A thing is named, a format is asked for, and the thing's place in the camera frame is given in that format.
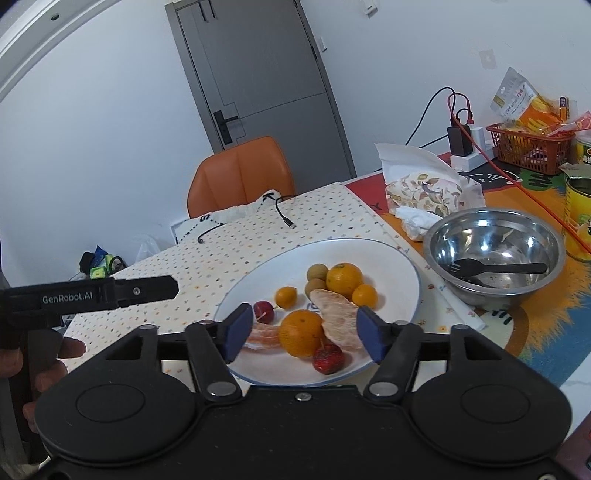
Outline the person's left hand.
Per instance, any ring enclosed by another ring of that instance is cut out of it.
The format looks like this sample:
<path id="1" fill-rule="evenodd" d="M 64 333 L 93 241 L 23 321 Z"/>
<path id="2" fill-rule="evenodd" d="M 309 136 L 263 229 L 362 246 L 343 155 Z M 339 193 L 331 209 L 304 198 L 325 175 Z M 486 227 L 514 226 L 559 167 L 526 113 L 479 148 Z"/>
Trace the person's left hand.
<path id="1" fill-rule="evenodd" d="M 56 330 L 1 330 L 1 437 L 18 437 L 25 422 L 35 430 L 38 396 L 67 374 L 62 359 L 81 357 L 83 341 Z"/>

